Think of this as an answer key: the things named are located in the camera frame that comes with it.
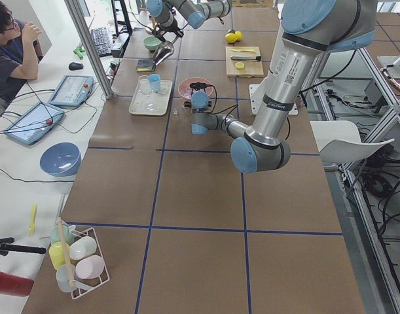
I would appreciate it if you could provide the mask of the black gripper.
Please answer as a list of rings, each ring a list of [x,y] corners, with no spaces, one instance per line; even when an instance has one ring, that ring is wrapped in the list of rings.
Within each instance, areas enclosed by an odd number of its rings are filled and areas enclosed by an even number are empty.
[[[190,83],[190,88],[196,92],[200,90],[206,91],[206,83]]]
[[[159,22],[158,27],[160,30],[160,33],[158,34],[158,38],[162,42],[166,42],[165,35],[166,33],[174,33],[177,37],[182,37],[184,36],[184,32],[182,29],[179,29],[178,23],[176,21],[173,21],[172,23],[165,23],[165,22]]]

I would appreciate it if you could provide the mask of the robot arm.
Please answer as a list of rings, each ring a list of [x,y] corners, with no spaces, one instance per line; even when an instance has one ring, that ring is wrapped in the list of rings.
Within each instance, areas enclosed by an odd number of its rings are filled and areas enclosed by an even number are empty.
[[[231,136],[232,163],[242,173],[283,167],[291,149],[279,133],[315,58],[369,45],[376,10],[376,1],[286,1],[270,69],[256,91],[262,98],[252,125],[202,112],[192,114],[191,132],[221,130]]]
[[[172,9],[180,13],[193,29],[198,29],[206,20],[225,17],[232,9],[232,1],[194,3],[187,0],[151,0],[146,1],[146,9],[156,21],[156,26],[152,29],[153,36],[164,42],[165,33],[173,33],[177,38],[182,38],[184,35],[173,17]]]

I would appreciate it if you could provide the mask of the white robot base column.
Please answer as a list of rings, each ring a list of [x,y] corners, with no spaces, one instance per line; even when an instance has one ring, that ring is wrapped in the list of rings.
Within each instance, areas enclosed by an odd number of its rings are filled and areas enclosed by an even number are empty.
[[[268,92],[274,85],[275,78],[278,76],[278,74],[280,74],[287,60],[287,54],[285,53],[285,46],[282,40],[284,29],[282,27],[281,17],[279,17],[279,21],[280,26],[276,37],[276,43],[274,45],[268,74],[261,81],[261,83],[249,85],[249,98],[251,104],[251,112],[253,115],[256,115],[259,112],[263,99],[267,100],[267,102],[269,102],[269,99],[274,99],[274,96],[268,96]]]

